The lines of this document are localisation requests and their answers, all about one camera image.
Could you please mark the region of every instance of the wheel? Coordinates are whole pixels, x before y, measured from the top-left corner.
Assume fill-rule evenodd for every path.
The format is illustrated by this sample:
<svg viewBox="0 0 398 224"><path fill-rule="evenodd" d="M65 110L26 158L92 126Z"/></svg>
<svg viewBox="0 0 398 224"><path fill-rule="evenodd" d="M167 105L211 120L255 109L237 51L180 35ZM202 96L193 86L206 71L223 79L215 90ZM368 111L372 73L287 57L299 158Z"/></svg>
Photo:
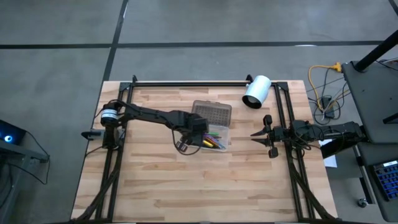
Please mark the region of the wheel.
<svg viewBox="0 0 398 224"><path fill-rule="evenodd" d="M366 198L361 198L357 201L357 204L359 207L364 208L368 205L368 201L366 200Z"/></svg>

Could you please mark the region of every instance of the wooden tabletop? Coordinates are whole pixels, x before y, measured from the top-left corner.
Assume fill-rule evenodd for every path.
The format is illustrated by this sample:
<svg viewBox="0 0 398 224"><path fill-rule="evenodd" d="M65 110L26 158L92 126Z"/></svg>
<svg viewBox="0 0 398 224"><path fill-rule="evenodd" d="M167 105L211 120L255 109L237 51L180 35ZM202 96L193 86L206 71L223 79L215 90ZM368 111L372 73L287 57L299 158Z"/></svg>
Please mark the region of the wooden tabletop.
<svg viewBox="0 0 398 224"><path fill-rule="evenodd" d="M119 83L104 83L97 111L117 98ZM303 81L288 81L288 84L295 119L312 122ZM250 134L263 128L264 115L272 115L273 126L280 125L275 92L271 88L262 108L254 110L241 101L245 91L244 87L135 88L132 102L157 110L191 112L194 100L231 105L230 141L227 152L201 150L183 156L174 148L171 131L165 126L130 121L113 221L297 221L283 144L276 145L279 156L270 159L268 148L250 140ZM288 117L283 94L282 101ZM102 129L99 118L95 119L94 128ZM87 150L100 145L100 140L92 141ZM100 149L85 159L72 218L81 215L98 193L105 155L106 150ZM311 190L328 212L336 216L320 150L306 151L304 160ZM302 192L300 198L306 213Z"/></svg>

